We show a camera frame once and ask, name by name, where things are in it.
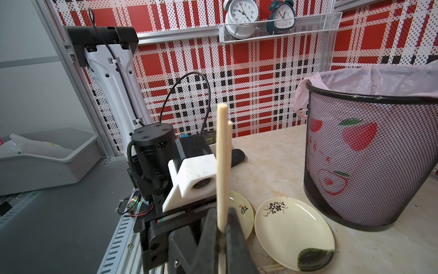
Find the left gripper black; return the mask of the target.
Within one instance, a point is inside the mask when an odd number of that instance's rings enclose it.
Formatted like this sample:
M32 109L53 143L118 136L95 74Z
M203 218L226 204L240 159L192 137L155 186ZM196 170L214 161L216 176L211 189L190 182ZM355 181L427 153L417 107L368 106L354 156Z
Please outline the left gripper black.
M144 273L166 264L168 274L208 274L209 252L203 254L205 246L198 249L198 244L208 211L216 204L201 200L137 220Z

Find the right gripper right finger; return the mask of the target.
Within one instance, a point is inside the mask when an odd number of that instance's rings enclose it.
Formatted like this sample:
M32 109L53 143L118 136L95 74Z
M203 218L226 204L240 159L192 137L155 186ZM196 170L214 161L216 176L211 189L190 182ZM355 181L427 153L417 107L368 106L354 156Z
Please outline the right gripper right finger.
M228 209L225 236L227 274L258 274L259 271L249 252L235 208Z

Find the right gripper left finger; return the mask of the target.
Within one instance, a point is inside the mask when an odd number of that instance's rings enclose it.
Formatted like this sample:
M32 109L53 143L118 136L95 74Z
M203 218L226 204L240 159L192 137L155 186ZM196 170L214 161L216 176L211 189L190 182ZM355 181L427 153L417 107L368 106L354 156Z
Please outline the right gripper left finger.
M195 257L190 264L189 274L217 274L219 266L218 253L217 210L211 208L206 216Z

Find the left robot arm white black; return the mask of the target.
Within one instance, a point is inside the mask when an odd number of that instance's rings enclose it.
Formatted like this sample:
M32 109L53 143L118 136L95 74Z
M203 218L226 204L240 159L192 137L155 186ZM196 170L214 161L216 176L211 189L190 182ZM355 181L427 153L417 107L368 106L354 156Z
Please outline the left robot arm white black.
M150 204L127 213L136 221L144 271L169 261L170 239L192 253L200 220L215 201L217 161L210 146L201 134L177 138L171 124L152 121L133 65L134 28L67 26L65 32L79 66L89 69L107 99L128 174Z

